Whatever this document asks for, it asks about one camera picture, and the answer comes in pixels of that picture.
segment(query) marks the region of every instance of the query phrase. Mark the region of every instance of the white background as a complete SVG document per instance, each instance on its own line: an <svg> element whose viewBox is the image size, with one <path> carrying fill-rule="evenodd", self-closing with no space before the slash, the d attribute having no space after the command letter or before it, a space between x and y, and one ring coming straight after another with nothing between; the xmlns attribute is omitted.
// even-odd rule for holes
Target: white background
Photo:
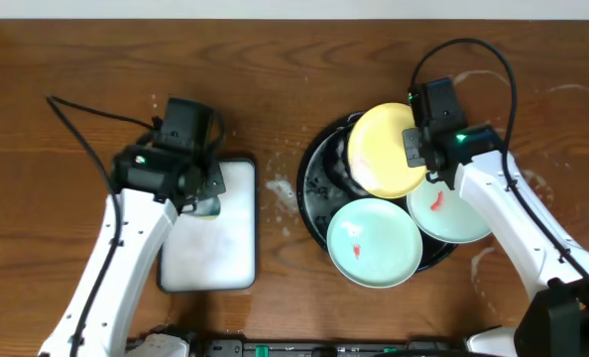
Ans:
<svg viewBox="0 0 589 357"><path fill-rule="evenodd" d="M0 0L0 19L589 19L589 0Z"/></svg>

